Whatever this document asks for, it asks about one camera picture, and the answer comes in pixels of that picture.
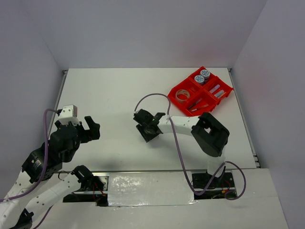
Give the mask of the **red gel pen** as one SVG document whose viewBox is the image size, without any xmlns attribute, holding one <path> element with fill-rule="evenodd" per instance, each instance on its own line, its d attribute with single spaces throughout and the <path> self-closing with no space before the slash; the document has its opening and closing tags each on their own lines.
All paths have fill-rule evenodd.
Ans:
<svg viewBox="0 0 305 229">
<path fill-rule="evenodd" d="M 190 112 L 195 112 L 195 111 L 198 111 L 198 110 L 201 110 L 201 109 L 207 108 L 207 107 L 209 107 L 209 105 L 208 105 L 208 104 L 205 104 L 204 106 L 197 107 L 197 108 L 195 108 L 195 109 L 190 110 Z"/>
</svg>

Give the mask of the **blue paint jar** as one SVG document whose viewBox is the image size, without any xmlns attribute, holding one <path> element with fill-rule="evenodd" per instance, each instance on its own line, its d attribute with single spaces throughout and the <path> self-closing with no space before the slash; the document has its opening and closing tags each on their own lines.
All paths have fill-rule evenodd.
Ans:
<svg viewBox="0 0 305 229">
<path fill-rule="evenodd" d="M 205 84 L 205 78 L 202 75 L 196 75 L 194 77 L 194 80 L 196 83 L 200 84 L 200 85 L 204 85 Z"/>
<path fill-rule="evenodd" d="M 211 73 L 209 70 L 203 69 L 200 71 L 200 75 L 204 78 L 205 81 L 207 81 L 210 78 Z"/>
</svg>

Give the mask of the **blue highlighter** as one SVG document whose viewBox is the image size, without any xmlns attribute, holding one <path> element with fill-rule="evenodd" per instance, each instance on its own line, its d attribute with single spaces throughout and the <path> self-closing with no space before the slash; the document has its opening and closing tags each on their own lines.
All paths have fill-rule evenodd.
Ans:
<svg viewBox="0 0 305 229">
<path fill-rule="evenodd" d="M 220 98 L 220 97 L 223 96 L 224 93 L 225 93 L 224 90 L 220 90 L 219 92 L 217 92 L 216 94 L 214 94 L 214 96 L 215 96 L 216 98 Z"/>
</svg>

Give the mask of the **pink highlighter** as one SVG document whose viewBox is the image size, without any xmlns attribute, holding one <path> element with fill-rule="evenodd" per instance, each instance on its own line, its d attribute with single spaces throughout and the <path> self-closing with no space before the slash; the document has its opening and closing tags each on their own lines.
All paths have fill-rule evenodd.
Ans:
<svg viewBox="0 0 305 229">
<path fill-rule="evenodd" d="M 209 92 L 213 94 L 219 87 L 220 87 L 220 85 L 217 84 L 217 85 L 214 86 Z"/>
</svg>

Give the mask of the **blue gel pen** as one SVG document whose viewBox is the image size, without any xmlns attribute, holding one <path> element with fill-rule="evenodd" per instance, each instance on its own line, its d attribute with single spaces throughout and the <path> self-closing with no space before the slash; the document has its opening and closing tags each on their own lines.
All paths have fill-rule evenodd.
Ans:
<svg viewBox="0 0 305 229">
<path fill-rule="evenodd" d="M 199 102 L 202 101 L 202 98 L 200 98 L 199 100 L 197 100 L 194 104 L 192 104 L 190 107 L 188 107 L 187 109 L 190 110 L 191 108 L 193 108 L 194 106 L 196 106 Z"/>
</svg>

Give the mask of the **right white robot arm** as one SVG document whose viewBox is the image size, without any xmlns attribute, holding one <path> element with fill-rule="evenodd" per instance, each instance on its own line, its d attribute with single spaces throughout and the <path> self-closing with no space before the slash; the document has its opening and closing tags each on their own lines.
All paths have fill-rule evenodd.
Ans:
<svg viewBox="0 0 305 229">
<path fill-rule="evenodd" d="M 165 113 L 152 115 L 140 109 L 134 113 L 133 119 L 137 122 L 136 128 L 145 142 L 166 133 L 192 136 L 208 157 L 208 183 L 217 187 L 224 181 L 224 167 L 220 168 L 220 166 L 225 161 L 224 149 L 230 133 L 213 115 L 210 113 L 192 117 L 170 116 Z"/>
</svg>

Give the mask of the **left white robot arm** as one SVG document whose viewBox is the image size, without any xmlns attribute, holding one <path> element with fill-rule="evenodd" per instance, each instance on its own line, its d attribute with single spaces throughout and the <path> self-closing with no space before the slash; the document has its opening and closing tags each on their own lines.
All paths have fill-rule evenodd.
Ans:
<svg viewBox="0 0 305 229">
<path fill-rule="evenodd" d="M 42 146 L 30 153 L 10 191 L 0 201 L 0 227 L 2 229 L 29 229 L 36 217 L 61 198 L 77 190 L 88 190 L 103 183 L 84 165 L 76 166 L 64 180 L 38 194 L 39 188 L 71 162 L 80 144 L 100 138 L 100 125 L 86 116 L 88 129 L 72 120 L 55 122 L 56 131 Z"/>
</svg>

